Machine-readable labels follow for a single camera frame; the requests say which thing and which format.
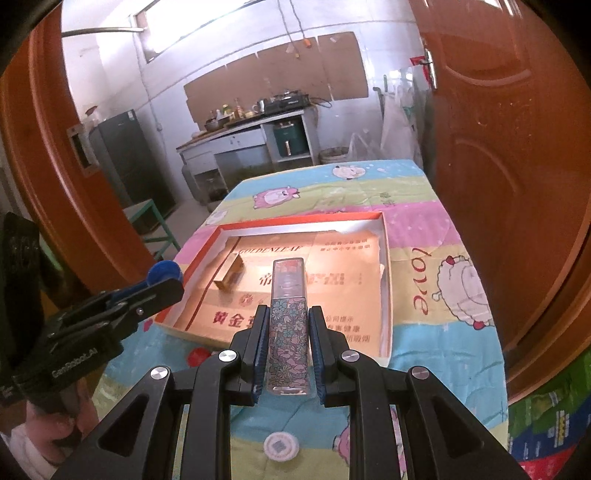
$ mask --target window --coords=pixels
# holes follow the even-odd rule
[[[135,16],[146,61],[214,20],[262,0],[155,0]]]

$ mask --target perfume bottle cap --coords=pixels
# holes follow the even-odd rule
[[[291,433],[271,433],[263,444],[265,455],[276,462],[286,462],[296,457],[300,451],[300,442]]]
[[[283,258],[273,262],[272,299],[306,296],[303,258]]]

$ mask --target green air fryer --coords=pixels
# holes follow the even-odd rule
[[[273,127],[275,141],[282,157],[292,157],[308,151],[306,134],[301,121],[289,120]]]

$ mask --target door handle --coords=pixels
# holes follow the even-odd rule
[[[429,78],[431,79],[431,87],[437,90],[437,75],[435,74],[435,64],[433,63],[433,55],[431,50],[425,47],[425,59],[420,61],[420,64],[429,69]]]

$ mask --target round white button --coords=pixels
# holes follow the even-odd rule
[[[263,444],[265,454],[276,462],[292,460],[300,451],[300,442],[291,433],[271,433]]]

